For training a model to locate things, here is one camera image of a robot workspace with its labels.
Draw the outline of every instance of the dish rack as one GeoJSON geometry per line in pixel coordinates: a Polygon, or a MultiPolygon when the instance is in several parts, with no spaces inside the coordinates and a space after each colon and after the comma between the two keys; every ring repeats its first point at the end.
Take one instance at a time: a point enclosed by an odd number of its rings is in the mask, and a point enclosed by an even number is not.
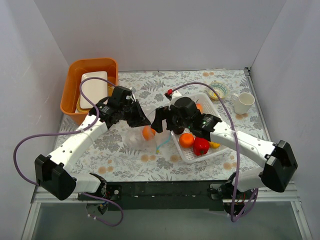
{"type": "MultiPolygon", "coordinates": [[[[214,104],[212,103],[212,101],[210,100],[208,95],[206,95],[205,93],[198,92],[198,93],[186,95],[184,97],[191,98],[197,104],[201,104],[203,107],[203,113],[212,114],[214,116],[221,118],[216,107],[214,106],[214,104]]],[[[189,131],[189,129],[186,128],[186,129],[184,129],[183,133],[191,133],[191,132],[189,131]]],[[[175,144],[176,148],[178,149],[178,152],[179,152],[182,160],[188,164],[201,162],[201,161],[204,161],[207,159],[213,160],[215,156],[222,154],[223,152],[225,152],[228,149],[226,146],[222,146],[222,145],[220,145],[218,148],[215,148],[215,149],[210,147],[208,152],[205,155],[196,156],[194,154],[192,147],[183,148],[180,146],[180,144],[179,144],[180,135],[176,135],[173,131],[171,131],[171,136],[173,138],[174,144],[175,144]]]]}

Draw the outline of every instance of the lemon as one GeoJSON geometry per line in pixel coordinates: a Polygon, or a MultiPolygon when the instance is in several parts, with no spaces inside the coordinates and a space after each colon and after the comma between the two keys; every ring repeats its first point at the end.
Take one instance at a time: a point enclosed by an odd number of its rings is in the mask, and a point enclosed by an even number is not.
{"type": "Polygon", "coordinates": [[[218,147],[220,147],[220,143],[216,143],[213,141],[210,141],[209,144],[210,144],[210,147],[213,149],[217,149],[218,147]]]}

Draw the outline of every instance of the orange bin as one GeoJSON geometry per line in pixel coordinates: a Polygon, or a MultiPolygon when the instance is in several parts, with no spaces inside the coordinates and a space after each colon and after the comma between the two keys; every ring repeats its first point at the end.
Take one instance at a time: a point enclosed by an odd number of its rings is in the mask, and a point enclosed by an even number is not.
{"type": "Polygon", "coordinates": [[[118,64],[112,58],[81,59],[75,61],[69,67],[62,93],[60,109],[64,114],[69,115],[78,125],[84,121],[88,114],[87,112],[75,112],[80,95],[79,86],[81,77],[83,74],[99,71],[106,71],[108,81],[116,86],[118,85],[118,64]]]}

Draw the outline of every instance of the floral tablecloth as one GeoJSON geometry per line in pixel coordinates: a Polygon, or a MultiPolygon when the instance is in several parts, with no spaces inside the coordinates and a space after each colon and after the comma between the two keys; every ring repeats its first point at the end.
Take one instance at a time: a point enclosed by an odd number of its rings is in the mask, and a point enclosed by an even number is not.
{"type": "MultiPolygon", "coordinates": [[[[198,81],[222,82],[230,92],[224,102],[231,113],[237,130],[257,138],[267,140],[257,107],[251,107],[248,113],[237,115],[231,101],[232,93],[250,92],[248,80],[243,70],[198,70],[198,71],[157,71],[119,73],[119,85],[134,87],[136,98],[141,106],[160,106],[168,100],[164,92],[184,83],[198,81]]],[[[179,92],[183,95],[204,92],[205,87],[189,85],[179,92]]],[[[221,118],[229,124],[226,113],[219,101],[213,102],[221,118]]],[[[75,130],[77,126],[64,116],[60,132],[75,130]]],[[[154,150],[141,151],[129,148],[125,143],[128,127],[126,122],[113,125],[104,135],[77,161],[73,173],[97,173],[108,182],[136,181],[186,181],[186,180],[225,180],[236,169],[236,152],[229,149],[213,159],[193,164],[182,161],[172,139],[165,144],[160,153],[154,150]]],[[[61,145],[67,136],[59,136],[56,146],[61,145]]],[[[240,170],[258,166],[245,156],[241,156],[240,170]]]]}

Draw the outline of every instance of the patterned bowl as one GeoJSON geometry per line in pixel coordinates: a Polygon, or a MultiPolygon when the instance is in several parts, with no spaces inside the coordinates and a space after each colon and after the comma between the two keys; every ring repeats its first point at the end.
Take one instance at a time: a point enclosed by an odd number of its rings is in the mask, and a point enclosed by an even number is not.
{"type": "MultiPolygon", "coordinates": [[[[213,81],[212,83],[210,83],[209,86],[212,87],[217,92],[217,94],[221,99],[225,98],[229,93],[229,88],[226,85],[224,85],[222,82],[213,81]]],[[[211,99],[218,100],[218,97],[210,89],[207,89],[207,93],[211,99]]]]}

